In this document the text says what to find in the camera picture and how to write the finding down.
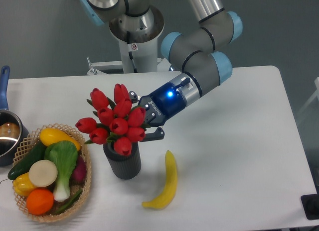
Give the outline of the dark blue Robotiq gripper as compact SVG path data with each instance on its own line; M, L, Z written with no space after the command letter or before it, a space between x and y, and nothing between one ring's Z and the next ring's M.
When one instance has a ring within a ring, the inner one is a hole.
M129 97L133 104L146 109L145 123L151 127L157 127L154 132L145 132L141 142L156 141L164 139L165 132L159 127L197 101L202 96L202 90L190 73L179 74L169 82L165 83L149 95L139 96L134 91L129 91Z

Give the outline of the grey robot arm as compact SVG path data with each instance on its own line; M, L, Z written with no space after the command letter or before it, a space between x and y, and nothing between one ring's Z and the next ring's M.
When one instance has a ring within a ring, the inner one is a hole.
M146 141L163 139L164 123L184 108L220 86L232 75L232 65L219 50L243 30L241 18L225 11L220 0L189 0L199 28L188 36L168 34L158 44L164 28L161 12L150 0L80 0L88 17L107 24L118 40L125 73L155 72L158 54L179 75L147 96L131 93L133 103L146 109L145 122L156 131Z

